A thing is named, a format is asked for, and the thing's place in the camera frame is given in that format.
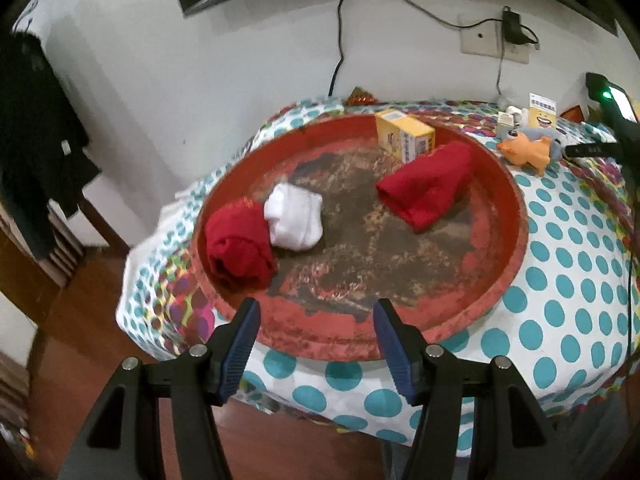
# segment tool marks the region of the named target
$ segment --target folded red towel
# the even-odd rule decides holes
[[[267,288],[276,263],[262,204],[240,198],[204,227],[211,272],[230,288]]]
[[[467,191],[473,178],[471,147],[448,142],[418,156],[376,184],[380,201],[414,232],[431,227]]]

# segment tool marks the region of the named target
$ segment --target wall outlet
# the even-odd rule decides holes
[[[460,29],[460,52],[500,59],[500,23],[486,22],[474,28]],[[529,63],[529,45],[504,44],[504,59]]]

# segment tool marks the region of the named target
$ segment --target black clothing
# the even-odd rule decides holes
[[[49,199],[67,217],[100,169],[83,153],[87,134],[33,34],[0,45],[0,200],[36,259],[55,246]]]

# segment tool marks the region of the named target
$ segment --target polka dot bedsheet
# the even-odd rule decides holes
[[[175,318],[168,307],[174,291],[162,284],[181,276],[180,265],[173,265],[172,258],[182,251],[180,260],[188,250],[207,193],[237,160],[279,134],[321,114],[375,113],[387,107],[427,113],[473,136],[499,156],[494,130],[497,109],[492,104],[439,100],[345,108],[337,99],[328,99],[284,108],[224,168],[178,194],[177,202],[163,209],[153,236],[132,251],[116,312],[121,329],[159,360],[183,351],[188,339],[181,330],[184,312]],[[589,140],[578,124],[560,119],[559,126],[575,142]],[[577,166],[553,162],[542,177],[527,169],[508,169],[527,205],[529,251],[502,300],[442,344],[460,358],[481,362],[507,355],[545,413],[552,415],[604,394],[602,385],[625,359],[629,211],[619,168],[610,160],[582,160]],[[640,331],[639,295],[636,279],[632,282],[635,347]],[[199,330],[200,339],[206,339],[211,325],[226,320],[210,306],[204,308],[204,316],[196,316],[200,312],[195,307],[197,291],[190,294],[190,314],[199,327],[196,333]],[[239,392],[240,399],[259,409],[275,400],[393,442],[410,444],[420,417],[419,409],[396,392],[385,362],[320,362],[256,343],[243,384],[248,388]],[[469,455],[472,432],[473,399],[464,399],[459,456]]]

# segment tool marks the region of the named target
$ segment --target metal screw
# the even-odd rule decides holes
[[[440,357],[444,354],[444,350],[440,345],[428,345],[427,346],[427,355],[429,357]]]
[[[511,361],[508,357],[505,357],[504,355],[498,355],[498,357],[495,358],[495,365],[498,368],[501,368],[502,370],[506,370],[511,366]]]
[[[189,348],[189,354],[192,357],[202,357],[204,354],[206,354],[209,351],[209,349],[207,349],[206,346],[200,344],[200,345],[194,345],[191,348]]]
[[[125,370],[133,370],[133,368],[138,366],[139,362],[140,359],[138,359],[137,357],[127,357],[122,362],[122,368],[124,368]]]

